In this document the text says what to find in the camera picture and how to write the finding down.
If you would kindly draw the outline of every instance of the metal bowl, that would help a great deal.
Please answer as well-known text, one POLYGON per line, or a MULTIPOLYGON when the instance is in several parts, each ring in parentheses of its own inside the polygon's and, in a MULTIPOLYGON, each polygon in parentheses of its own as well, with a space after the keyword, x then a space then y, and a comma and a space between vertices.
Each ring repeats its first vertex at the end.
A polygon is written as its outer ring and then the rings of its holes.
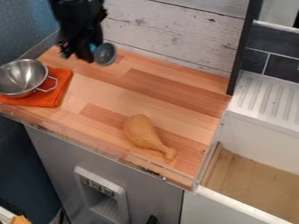
POLYGON ((48 68, 34 59, 16 60, 0 67, 0 95, 23 98, 37 90, 52 91, 57 85, 57 79, 48 76, 48 68), (38 88, 47 78, 55 80, 54 87, 38 88))

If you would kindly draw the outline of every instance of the orange cloth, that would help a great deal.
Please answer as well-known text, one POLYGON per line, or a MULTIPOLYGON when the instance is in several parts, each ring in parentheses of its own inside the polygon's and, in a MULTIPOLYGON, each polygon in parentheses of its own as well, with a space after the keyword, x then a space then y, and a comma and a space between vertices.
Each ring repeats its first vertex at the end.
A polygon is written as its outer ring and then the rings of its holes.
MULTIPOLYGON (((35 94, 32 94, 25 98, 12 99, 3 95, 0 95, 0 102, 4 102, 10 105, 19 105, 19 106, 33 106, 33 107, 44 107, 44 108, 55 108, 59 106, 60 100, 62 99, 63 94, 67 84, 73 77, 73 72, 71 70, 66 70, 62 68, 49 68, 49 76, 52 76, 58 79, 58 86, 48 93, 37 91, 35 94)), ((53 87, 54 80, 46 79, 45 82, 40 86, 40 88, 48 89, 53 87)))

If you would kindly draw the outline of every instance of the wood grain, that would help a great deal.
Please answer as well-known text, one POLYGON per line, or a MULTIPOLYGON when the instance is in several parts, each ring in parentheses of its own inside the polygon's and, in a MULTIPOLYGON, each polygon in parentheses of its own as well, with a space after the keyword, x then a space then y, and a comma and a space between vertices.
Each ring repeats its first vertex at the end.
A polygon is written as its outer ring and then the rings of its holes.
MULTIPOLYGON (((217 2, 212 3, 214 8, 225 8, 217 2)), ((229 7, 247 9, 243 0, 230 2, 229 7)), ((203 10, 193 10, 145 0, 107 1, 106 7, 109 15, 103 31, 107 41, 215 74, 232 71, 243 18, 207 12, 203 5, 198 6, 203 10)))
POLYGON ((245 18, 248 0, 150 0, 175 4, 201 11, 210 11, 230 17, 245 18))
POLYGON ((74 71, 120 88, 126 88, 139 94, 216 118, 222 116, 222 112, 229 100, 229 96, 227 95, 213 93, 202 88, 192 87, 136 69, 130 69, 122 77, 117 77, 109 73, 86 73, 83 70, 86 71, 87 68, 79 66, 74 71))
POLYGON ((299 223, 299 176, 241 157, 219 146, 203 181, 204 186, 259 208, 286 221, 299 223))
POLYGON ((105 67, 74 57, 65 63, 57 47, 39 59, 74 71, 62 104, 58 108, 1 104, 3 112, 68 142, 192 188, 230 100, 225 95, 226 78, 123 50, 116 63, 105 67), (177 149, 173 161, 158 151, 135 147, 124 136, 123 120, 137 114, 147 115, 165 144, 177 149))

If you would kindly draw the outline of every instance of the wooden wall panel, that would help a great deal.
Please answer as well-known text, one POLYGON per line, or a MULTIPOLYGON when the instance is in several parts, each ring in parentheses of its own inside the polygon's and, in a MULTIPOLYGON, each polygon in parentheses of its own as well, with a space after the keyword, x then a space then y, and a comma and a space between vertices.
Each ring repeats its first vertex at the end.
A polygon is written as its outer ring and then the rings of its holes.
POLYGON ((107 41, 209 73, 230 74, 244 19, 145 0, 111 0, 106 7, 107 41))
POLYGON ((210 11, 235 18, 244 18, 248 0, 150 0, 153 2, 181 5, 202 11, 210 11))

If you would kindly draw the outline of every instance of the wooden board edge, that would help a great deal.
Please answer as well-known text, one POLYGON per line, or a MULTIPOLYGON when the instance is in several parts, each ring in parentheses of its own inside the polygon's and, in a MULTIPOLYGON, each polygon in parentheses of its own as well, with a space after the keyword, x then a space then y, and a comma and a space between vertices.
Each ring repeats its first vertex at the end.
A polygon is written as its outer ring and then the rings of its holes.
POLYGON ((210 161, 210 164, 208 165, 206 171, 205 171, 205 175, 203 177, 202 180, 202 186, 207 186, 207 184, 209 183, 210 177, 212 176, 212 172, 214 170, 214 167, 216 165, 216 162, 219 158, 220 152, 223 150, 223 146, 221 142, 218 142, 217 146, 216 146, 216 150, 214 151, 213 155, 212 155, 212 159, 210 161))

